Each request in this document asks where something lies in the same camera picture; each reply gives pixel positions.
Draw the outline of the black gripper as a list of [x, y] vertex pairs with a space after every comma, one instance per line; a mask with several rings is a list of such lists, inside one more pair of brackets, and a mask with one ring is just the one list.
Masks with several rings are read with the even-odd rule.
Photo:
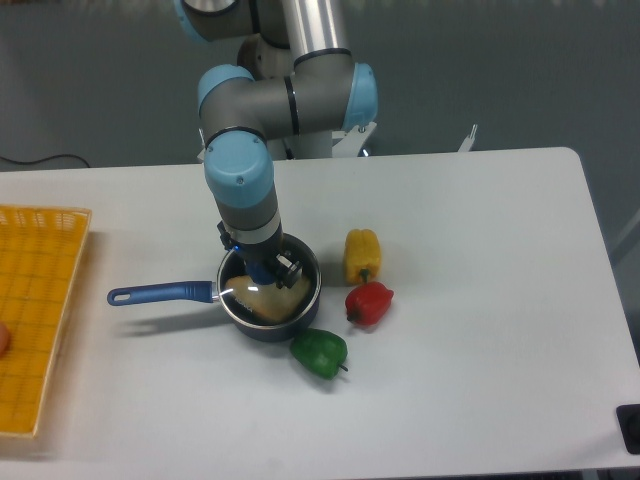
[[259, 242], [234, 238], [224, 222], [216, 226], [220, 241], [226, 251], [235, 252], [244, 262], [247, 273], [275, 273], [276, 286], [292, 289], [302, 276], [302, 264], [290, 258], [283, 250], [283, 233], [274, 232]]

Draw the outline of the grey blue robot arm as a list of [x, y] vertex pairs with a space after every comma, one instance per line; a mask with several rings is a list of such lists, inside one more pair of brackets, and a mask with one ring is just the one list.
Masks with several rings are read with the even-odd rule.
[[268, 141], [365, 127], [378, 112], [372, 68], [354, 61], [338, 1], [177, 1], [191, 36], [213, 42], [245, 36], [289, 54], [288, 66], [225, 64], [197, 87], [204, 173], [221, 215], [224, 247], [261, 285], [293, 287]]

